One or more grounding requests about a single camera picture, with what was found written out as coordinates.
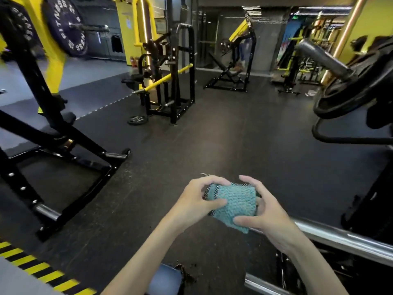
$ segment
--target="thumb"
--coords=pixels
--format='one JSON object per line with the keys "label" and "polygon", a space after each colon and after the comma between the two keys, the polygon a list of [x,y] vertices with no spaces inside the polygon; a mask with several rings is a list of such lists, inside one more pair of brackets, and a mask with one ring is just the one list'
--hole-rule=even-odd
{"label": "thumb", "polygon": [[242,227],[258,228],[261,226],[258,216],[235,216],[233,222],[235,225]]}
{"label": "thumb", "polygon": [[218,208],[224,207],[227,203],[228,201],[226,199],[207,201],[210,210],[216,210]]}

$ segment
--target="forearm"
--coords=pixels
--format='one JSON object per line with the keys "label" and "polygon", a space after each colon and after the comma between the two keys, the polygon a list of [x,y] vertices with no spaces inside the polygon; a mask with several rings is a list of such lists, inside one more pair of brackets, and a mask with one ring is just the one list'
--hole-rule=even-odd
{"label": "forearm", "polygon": [[177,235],[174,219],[165,216],[101,295],[143,295]]}
{"label": "forearm", "polygon": [[344,286],[315,245],[299,231],[289,258],[295,265],[308,295],[348,295]]}

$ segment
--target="right hand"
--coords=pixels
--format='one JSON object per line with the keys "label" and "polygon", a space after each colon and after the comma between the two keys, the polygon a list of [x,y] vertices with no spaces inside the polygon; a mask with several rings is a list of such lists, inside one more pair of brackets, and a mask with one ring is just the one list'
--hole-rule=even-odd
{"label": "right hand", "polygon": [[239,179],[254,186],[262,198],[256,199],[257,216],[236,216],[233,222],[242,227],[261,229],[280,252],[290,254],[304,234],[262,182],[242,175]]}

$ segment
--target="hanging clothing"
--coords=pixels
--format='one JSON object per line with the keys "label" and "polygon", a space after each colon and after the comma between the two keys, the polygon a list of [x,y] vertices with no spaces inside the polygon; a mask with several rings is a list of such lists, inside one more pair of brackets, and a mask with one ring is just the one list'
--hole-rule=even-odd
{"label": "hanging clothing", "polygon": [[123,52],[123,46],[121,44],[120,35],[117,35],[117,34],[112,35],[111,43],[112,43],[112,51],[114,53],[122,53]]}

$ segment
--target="gym machine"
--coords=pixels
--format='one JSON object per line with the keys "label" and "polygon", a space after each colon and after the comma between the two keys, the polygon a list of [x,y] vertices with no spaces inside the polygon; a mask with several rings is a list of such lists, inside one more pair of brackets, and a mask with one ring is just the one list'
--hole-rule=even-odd
{"label": "gym machine", "polygon": [[[68,3],[66,5],[67,9],[71,10],[70,5]],[[74,33],[74,31],[80,34],[80,30],[70,30],[68,34]],[[8,157],[0,149],[0,174],[13,192],[16,193],[17,197],[41,222],[42,226],[38,230],[37,235],[41,240],[46,240],[96,197],[103,186],[127,159],[130,149],[125,149],[122,154],[107,152],[73,127],[76,116],[72,112],[61,113],[61,110],[64,108],[64,101],[52,95],[38,68],[36,59],[30,51],[29,43],[23,35],[23,31],[18,27],[9,0],[0,0],[0,33],[7,43],[8,48],[14,54],[15,60],[29,88],[42,109],[43,116],[49,123],[49,127],[40,131],[0,110],[0,127],[38,145],[33,149],[13,157]],[[71,150],[77,144],[106,161],[109,165],[101,165],[100,163],[74,156],[71,154]],[[59,213],[46,206],[44,200],[17,168],[18,162],[41,154],[51,155],[66,162],[99,171],[101,175],[85,193]]]}
{"label": "gym machine", "polygon": [[[237,27],[237,29],[232,33],[229,39],[223,39],[220,43],[220,50],[222,55],[226,55],[229,52],[232,53],[232,61],[228,66],[222,64],[221,60],[217,58],[211,52],[208,52],[209,56],[213,59],[213,61],[218,65],[218,67],[222,70],[221,74],[218,77],[214,77],[211,79],[205,86],[205,88],[213,88],[220,90],[229,90],[229,91],[239,91],[239,92],[247,92],[248,79],[250,77],[252,61],[254,58],[255,46],[257,44],[257,37],[255,35],[252,20],[255,16],[261,16],[261,7],[243,7],[246,11],[246,16],[243,22]],[[231,69],[233,69],[236,63],[240,59],[240,44],[244,42],[246,39],[251,39],[251,51],[248,59],[246,76],[242,79],[239,74],[242,72],[241,70],[232,73]],[[219,81],[232,83],[231,86],[216,86]]]}
{"label": "gym machine", "polygon": [[[150,25],[152,39],[147,42],[140,42],[138,28],[138,2],[146,2],[150,11]],[[169,117],[170,124],[175,125],[177,120],[187,112],[195,103],[195,69],[194,69],[194,29],[192,25],[185,24],[187,18],[187,6],[185,0],[182,0],[180,21],[173,20],[172,0],[166,0],[166,21],[168,32],[158,37],[154,20],[154,9],[150,0],[132,0],[134,29],[135,29],[135,46],[143,47],[145,53],[138,60],[138,74],[131,75],[129,79],[123,79],[122,82],[134,90],[132,94],[138,94],[141,99],[141,105],[146,108],[145,116],[133,116],[128,123],[130,125],[141,125],[147,123],[149,116],[159,115]],[[188,31],[188,47],[179,46],[179,33],[181,30]],[[189,53],[189,64],[178,70],[179,51]],[[143,62],[151,58],[151,65],[144,71]],[[170,74],[163,76],[161,66],[163,64],[170,66]],[[189,70],[189,99],[181,98],[179,74]],[[145,86],[145,79],[151,80],[152,84]],[[171,81],[171,95],[169,96],[168,81]],[[164,84],[164,103],[161,97],[161,87]],[[157,102],[150,100],[150,90],[156,89]]]}
{"label": "gym machine", "polygon": [[[325,143],[393,145],[392,137],[331,137],[318,131],[322,120],[338,118],[365,104],[369,104],[366,115],[369,128],[392,127],[393,99],[389,91],[393,86],[393,39],[359,55],[348,66],[308,40],[302,40],[298,49],[335,75],[314,104],[319,118],[312,127],[313,136]],[[345,230],[295,220],[350,294],[381,293],[388,288],[386,282],[393,273],[392,182],[393,163],[390,161],[366,196],[355,196],[352,206],[342,215]],[[304,293],[304,286],[299,284],[288,257],[280,252],[276,256],[280,288],[249,274],[246,274],[245,285],[262,294]]]}

